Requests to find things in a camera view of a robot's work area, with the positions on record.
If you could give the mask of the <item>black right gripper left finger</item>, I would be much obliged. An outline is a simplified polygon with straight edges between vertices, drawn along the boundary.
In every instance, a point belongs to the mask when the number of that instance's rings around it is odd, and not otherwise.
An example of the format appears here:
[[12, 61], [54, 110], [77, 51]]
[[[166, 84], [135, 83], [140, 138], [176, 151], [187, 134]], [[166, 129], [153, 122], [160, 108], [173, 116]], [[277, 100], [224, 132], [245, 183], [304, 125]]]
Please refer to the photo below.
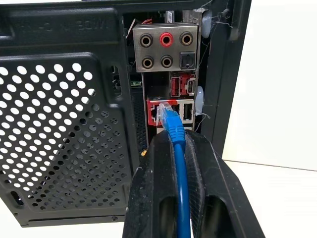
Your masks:
[[163, 131], [152, 139], [132, 178], [122, 238], [176, 238], [177, 212], [173, 145]]

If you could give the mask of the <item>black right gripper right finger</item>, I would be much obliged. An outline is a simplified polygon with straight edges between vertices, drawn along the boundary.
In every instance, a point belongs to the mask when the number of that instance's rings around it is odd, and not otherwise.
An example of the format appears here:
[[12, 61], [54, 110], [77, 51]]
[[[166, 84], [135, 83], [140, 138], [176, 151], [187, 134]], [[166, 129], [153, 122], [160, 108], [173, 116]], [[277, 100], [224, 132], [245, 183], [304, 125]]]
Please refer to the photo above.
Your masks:
[[203, 135], [186, 132], [185, 157], [194, 238], [265, 238], [239, 179]]

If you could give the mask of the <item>red ethernet port block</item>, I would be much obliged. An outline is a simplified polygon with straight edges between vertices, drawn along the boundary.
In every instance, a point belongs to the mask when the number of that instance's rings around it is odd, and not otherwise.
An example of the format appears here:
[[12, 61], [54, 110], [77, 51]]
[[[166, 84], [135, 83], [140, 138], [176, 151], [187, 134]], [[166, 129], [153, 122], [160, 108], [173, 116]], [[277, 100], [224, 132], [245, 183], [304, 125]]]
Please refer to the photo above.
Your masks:
[[163, 106], [163, 113], [171, 111], [178, 114], [183, 124], [193, 124], [194, 122], [194, 100], [193, 99], [170, 99], [170, 100], [146, 100], [148, 125], [161, 126], [160, 107]]

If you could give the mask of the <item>red USB port block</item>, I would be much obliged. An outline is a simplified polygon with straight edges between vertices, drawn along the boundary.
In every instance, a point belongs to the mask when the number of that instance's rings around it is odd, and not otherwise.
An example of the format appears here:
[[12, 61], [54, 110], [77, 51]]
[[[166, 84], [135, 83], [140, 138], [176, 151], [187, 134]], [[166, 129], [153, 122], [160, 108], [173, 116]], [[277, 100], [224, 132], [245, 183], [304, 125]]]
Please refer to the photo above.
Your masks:
[[196, 90], [196, 77], [188, 72], [170, 72], [169, 89], [172, 98], [181, 96], [194, 96]]

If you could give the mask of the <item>black computer tower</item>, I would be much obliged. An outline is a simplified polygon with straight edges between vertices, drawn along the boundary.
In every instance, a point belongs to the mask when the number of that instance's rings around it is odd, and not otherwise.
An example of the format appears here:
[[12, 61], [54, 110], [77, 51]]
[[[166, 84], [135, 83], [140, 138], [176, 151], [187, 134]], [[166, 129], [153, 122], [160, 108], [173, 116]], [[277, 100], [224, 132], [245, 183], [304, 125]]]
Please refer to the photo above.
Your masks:
[[222, 153], [252, 0], [0, 0], [0, 198], [25, 228], [121, 222], [150, 143], [150, 81], [136, 71], [132, 28], [200, 25], [197, 83]]

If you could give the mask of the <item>white glue blob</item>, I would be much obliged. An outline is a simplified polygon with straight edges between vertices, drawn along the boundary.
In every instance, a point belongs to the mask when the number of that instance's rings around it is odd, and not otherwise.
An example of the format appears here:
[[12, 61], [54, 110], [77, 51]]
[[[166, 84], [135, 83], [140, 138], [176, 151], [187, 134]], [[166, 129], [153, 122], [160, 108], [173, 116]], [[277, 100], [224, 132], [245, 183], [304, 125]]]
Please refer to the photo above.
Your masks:
[[201, 36], [203, 38], [206, 39], [210, 36], [211, 27], [212, 27], [212, 12], [205, 11], [203, 13], [202, 23], [201, 23]]
[[195, 115], [199, 116], [203, 113], [204, 106], [204, 90], [202, 86], [197, 87], [197, 93], [195, 97]]

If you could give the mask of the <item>grey audio jack panel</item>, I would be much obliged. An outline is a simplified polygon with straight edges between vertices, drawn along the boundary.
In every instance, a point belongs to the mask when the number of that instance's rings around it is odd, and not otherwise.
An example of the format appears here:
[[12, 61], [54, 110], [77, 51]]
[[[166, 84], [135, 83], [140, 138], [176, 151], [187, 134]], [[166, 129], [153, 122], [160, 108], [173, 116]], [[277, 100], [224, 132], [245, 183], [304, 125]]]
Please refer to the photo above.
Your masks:
[[133, 28], [137, 72], [196, 69], [198, 25], [140, 24]]

